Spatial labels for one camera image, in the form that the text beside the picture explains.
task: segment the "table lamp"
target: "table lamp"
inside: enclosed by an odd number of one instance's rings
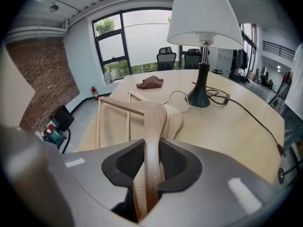
[[[174,0],[167,42],[202,46],[202,63],[194,89],[187,94],[196,107],[207,107],[208,47],[241,50],[243,40],[236,15],[228,0]]]

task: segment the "caster wheel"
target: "caster wheel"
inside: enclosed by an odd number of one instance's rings
[[[283,184],[284,178],[285,178],[284,170],[282,168],[279,168],[279,170],[278,170],[278,180],[279,180],[280,184]]]

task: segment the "concrete floor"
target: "concrete floor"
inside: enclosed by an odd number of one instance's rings
[[[271,96],[275,94],[272,91],[268,91],[268,88],[263,87],[262,85],[259,85],[257,83],[250,83],[249,86],[245,86],[252,92],[256,93],[259,97],[261,97],[265,101],[269,101],[271,99]],[[81,138],[83,134],[86,132],[90,121],[93,118],[93,115],[97,112],[98,108],[98,102],[96,100],[88,100],[85,103],[83,103],[79,109],[73,114],[74,121],[72,122],[70,126],[70,131],[71,131],[71,140],[66,148],[65,153],[72,153],[76,150],[78,150]],[[62,152],[64,145],[65,145],[66,140],[63,142],[61,145],[59,151]],[[296,146],[293,145],[293,149],[298,156],[298,159],[301,159],[297,153]],[[281,165],[280,167],[284,169],[284,171],[287,171],[289,168],[294,166],[294,161],[291,157],[291,155],[288,153],[286,157],[282,157],[281,159]],[[285,182],[281,185],[278,182],[278,178],[276,178],[274,186],[278,189],[282,189],[289,182],[293,180],[293,178],[296,175],[296,170],[292,171],[289,173],[287,176],[285,176]]]

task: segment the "black baseboard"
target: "black baseboard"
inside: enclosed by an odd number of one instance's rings
[[[111,93],[105,93],[105,94],[101,94],[101,95],[98,95],[98,96],[109,96],[111,95]],[[75,106],[75,108],[71,111],[71,114],[75,113],[77,111],[77,109],[84,103],[86,102],[87,100],[91,100],[91,99],[95,99],[94,96],[91,96],[91,97],[87,97],[85,99],[83,99],[77,106]]]

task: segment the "white lampshade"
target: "white lampshade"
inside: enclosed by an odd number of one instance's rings
[[[241,29],[228,0],[174,0],[167,42],[210,47],[243,49]]]

